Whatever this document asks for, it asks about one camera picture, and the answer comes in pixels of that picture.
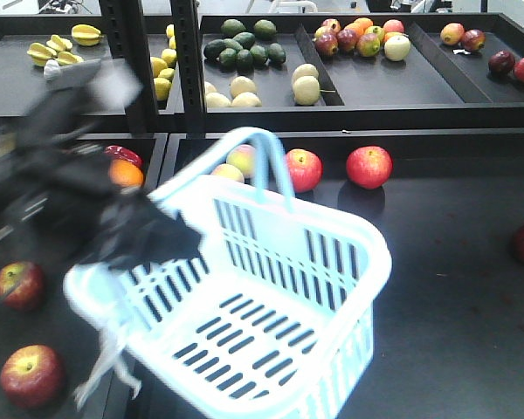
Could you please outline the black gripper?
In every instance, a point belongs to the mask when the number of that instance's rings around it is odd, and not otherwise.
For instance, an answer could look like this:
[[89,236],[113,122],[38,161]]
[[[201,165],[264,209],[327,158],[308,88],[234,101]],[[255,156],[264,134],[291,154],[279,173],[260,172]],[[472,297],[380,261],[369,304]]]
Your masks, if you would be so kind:
[[93,59],[51,72],[27,113],[0,124],[0,252],[32,256],[54,230],[83,246],[84,262],[117,270],[199,255],[201,233],[117,185],[111,158],[79,140],[141,89],[125,60]]

